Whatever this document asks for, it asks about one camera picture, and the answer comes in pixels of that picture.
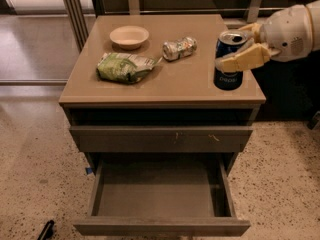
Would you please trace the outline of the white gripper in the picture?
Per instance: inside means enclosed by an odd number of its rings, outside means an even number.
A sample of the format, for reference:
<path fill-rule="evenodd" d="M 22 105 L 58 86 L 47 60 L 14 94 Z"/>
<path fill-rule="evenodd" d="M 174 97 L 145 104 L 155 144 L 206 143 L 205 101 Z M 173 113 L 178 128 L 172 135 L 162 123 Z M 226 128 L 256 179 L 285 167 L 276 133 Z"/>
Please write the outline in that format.
<path fill-rule="evenodd" d="M 216 58 L 215 67 L 223 73 L 259 68 L 270 58 L 278 62 L 305 58 L 314 49 L 314 4 L 294 5 L 275 12 L 262 25 L 251 23 L 239 30 L 254 43 Z"/>

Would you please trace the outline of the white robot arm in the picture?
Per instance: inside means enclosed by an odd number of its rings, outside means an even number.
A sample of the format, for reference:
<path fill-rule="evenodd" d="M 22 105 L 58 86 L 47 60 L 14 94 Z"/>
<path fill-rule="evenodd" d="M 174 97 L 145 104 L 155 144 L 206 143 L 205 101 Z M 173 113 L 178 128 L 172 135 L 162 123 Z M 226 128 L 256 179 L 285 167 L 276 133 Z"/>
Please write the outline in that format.
<path fill-rule="evenodd" d="M 216 57 L 223 73 L 263 66 L 270 60 L 289 62 L 320 49 L 320 1 L 294 5 L 272 14 L 263 23 L 240 28 L 249 40 L 236 52 Z"/>

